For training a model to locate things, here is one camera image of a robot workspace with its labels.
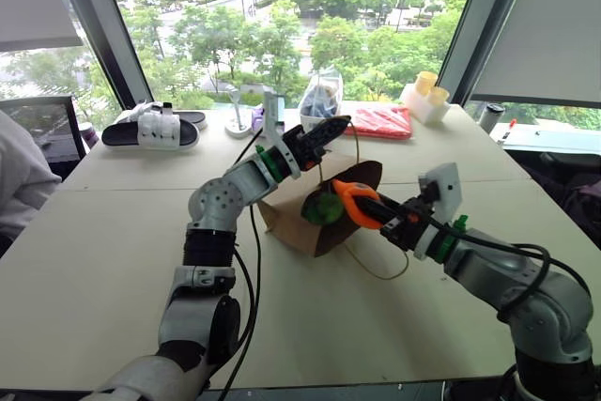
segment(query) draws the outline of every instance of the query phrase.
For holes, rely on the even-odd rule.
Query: slide sandal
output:
[[[162,108],[170,108],[172,104],[166,102],[163,104],[162,102],[142,102],[138,103],[130,112],[129,115],[120,119],[118,122],[134,122],[138,120],[138,117],[148,112],[158,112],[160,113]],[[179,115],[179,119],[183,119],[184,121],[192,122],[198,130],[203,130],[207,126],[207,121],[205,114],[203,112],[182,112],[179,110],[175,110],[173,112],[175,115]]]
[[[163,107],[160,113],[144,113],[136,122],[107,127],[102,133],[102,142],[115,148],[177,150],[195,146],[198,135],[194,124],[179,119],[171,109]]]

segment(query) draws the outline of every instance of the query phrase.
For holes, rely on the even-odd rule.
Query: white table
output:
[[[394,182],[380,190],[403,201],[418,192],[418,172],[458,161],[461,212],[470,225],[499,239],[547,246],[588,281],[599,311],[601,253],[483,132],[470,129],[465,114],[454,108],[450,115],[440,130],[415,124],[412,144],[362,141],[362,155],[383,161],[385,181]],[[242,146],[219,127],[209,131],[184,155],[95,147],[44,206],[0,261],[0,387],[89,390],[136,356],[155,352],[173,268],[181,261],[188,198]],[[332,147],[352,154],[352,139],[343,140]],[[399,149],[407,154],[401,164],[386,158]],[[344,248],[313,259],[263,234],[258,224],[261,305],[235,387],[476,378],[498,375],[512,362],[509,332],[493,310],[433,261],[411,258],[406,275],[382,282]],[[254,273],[246,212],[237,242]],[[403,263],[374,231],[359,231],[350,246],[376,271],[392,273]],[[233,295],[246,315],[241,278]],[[589,333],[601,348],[598,320]],[[232,362],[213,387],[224,385]]]
[[[100,143],[61,189],[195,189],[205,180],[221,176],[248,139],[236,140],[223,132],[223,122],[232,112],[205,113],[208,126],[200,131],[196,147],[178,153],[124,151]],[[298,121],[296,110],[286,111],[287,127]],[[462,181],[530,178],[459,106],[453,106],[437,127],[425,127],[417,120],[412,126],[413,138],[407,141],[360,137],[362,156],[384,163],[382,183],[413,183],[418,174],[441,162],[457,162]],[[327,148],[355,155],[355,140],[343,136]]]

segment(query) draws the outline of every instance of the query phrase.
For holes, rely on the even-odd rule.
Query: robotic arm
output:
[[[238,350],[240,308],[229,296],[236,221],[245,206],[321,162],[323,147],[347,128],[349,116],[302,126],[275,145],[235,164],[190,198],[183,264],[176,268],[159,328],[159,350],[136,359],[85,401],[193,401]]]
[[[440,263],[469,293],[499,311],[516,349],[518,399],[594,401],[593,350],[586,332],[593,305],[587,291],[550,271],[529,296],[512,305],[541,267],[527,256],[495,249],[495,244],[511,248],[508,243],[476,229],[466,232],[466,216],[453,227],[444,225],[461,202],[454,163],[430,171],[419,182],[421,194],[403,204],[358,184],[335,181],[334,188],[355,223],[379,229],[420,260],[430,257]]]

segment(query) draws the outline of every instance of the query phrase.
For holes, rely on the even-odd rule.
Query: brown paper bag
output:
[[[361,182],[373,189],[378,188],[382,176],[382,164],[328,153],[321,163],[324,183],[332,178],[344,182]],[[268,230],[280,241],[308,255],[319,257],[355,232],[359,227],[345,213],[333,224],[311,224],[301,216],[302,205],[309,194],[319,189],[317,168],[303,173],[298,179],[289,178],[275,192],[258,202]]]

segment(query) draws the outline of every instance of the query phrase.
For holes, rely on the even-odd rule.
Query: red plastic bag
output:
[[[407,140],[412,128],[409,110],[405,107],[358,108],[351,116],[358,135]],[[346,134],[352,134],[348,128]]]

